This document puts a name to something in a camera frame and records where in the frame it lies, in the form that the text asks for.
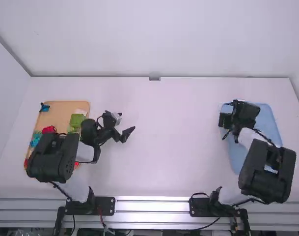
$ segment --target small metal bracket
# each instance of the small metal bracket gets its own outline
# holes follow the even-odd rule
[[[95,197],[95,208],[89,213],[82,211],[80,207],[73,207],[74,202],[66,202],[65,214],[66,215],[114,215],[115,212],[115,198],[114,197]]]
[[[160,78],[159,75],[152,74],[149,76],[149,81],[160,81]]]
[[[190,216],[191,217],[217,217],[209,211],[209,198],[190,198]]]

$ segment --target cork board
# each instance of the cork board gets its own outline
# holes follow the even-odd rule
[[[50,109],[48,112],[39,113],[33,132],[41,131],[43,128],[53,125],[57,133],[67,133],[71,115],[75,113],[77,109],[87,112],[86,117],[89,117],[90,105],[89,102],[86,101],[48,101],[44,102],[44,104],[50,105]],[[32,150],[33,148],[28,146],[26,159],[29,158]]]

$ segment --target red toy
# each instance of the red toy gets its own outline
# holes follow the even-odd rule
[[[45,127],[45,128],[42,129],[42,133],[43,134],[46,134],[46,133],[55,133],[55,132],[56,132],[56,128],[53,125]]]

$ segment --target wire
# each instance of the wire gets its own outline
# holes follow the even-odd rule
[[[194,196],[197,196],[197,195],[204,195],[204,196],[207,196],[209,198],[209,196],[204,192],[194,193],[190,198],[193,198]]]
[[[193,229],[193,231],[196,231],[196,230],[203,230],[203,229],[205,229],[205,228],[208,228],[209,226],[212,226],[214,223],[216,223],[220,218],[221,218],[221,216],[218,217],[216,220],[214,220],[214,221],[213,221],[212,223],[210,223],[209,225],[206,225],[206,226],[201,227],[201,228]]]
[[[245,204],[245,203],[248,203],[248,202],[258,202],[258,203],[261,203],[261,204],[264,204],[264,205],[268,205],[269,204],[267,202],[264,202],[264,201],[261,201],[261,200],[255,199],[255,198],[249,198],[249,199],[246,199],[245,201],[233,204],[232,206],[233,207],[239,207],[239,205],[242,205],[242,204]]]
[[[71,231],[71,235],[74,233],[75,230],[75,216],[73,215],[73,229]]]
[[[60,190],[60,192],[65,196],[67,197],[68,199],[70,199],[71,201],[73,200],[66,192],[63,191],[63,189],[60,188],[59,185],[57,185],[56,183],[54,182],[49,182],[50,184],[53,185],[53,188],[57,188],[58,190]]]
[[[99,118],[101,118],[101,117],[102,117],[102,116],[99,116],[99,117],[96,119],[97,128],[98,128],[98,127],[101,127],[101,128],[103,128],[103,127],[102,127],[102,125],[100,125],[100,124],[99,124],[99,122],[98,122]]]
[[[129,233],[131,232],[132,230],[128,231],[126,234],[124,234],[123,236],[127,236],[129,235]]]

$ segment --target light blue plastic tray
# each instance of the light blue plastic tray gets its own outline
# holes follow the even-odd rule
[[[255,103],[261,108],[260,113],[256,117],[256,124],[254,128],[261,130],[273,143],[277,146],[282,146],[282,140],[277,128],[275,118],[272,114],[271,107],[266,103]],[[221,112],[231,113],[233,106],[224,104],[221,108]],[[220,128],[222,136],[227,132],[224,128]],[[232,134],[223,141],[228,142],[229,146],[229,160],[230,165],[234,173],[239,174],[243,163],[245,161],[247,150],[241,144],[236,144]]]

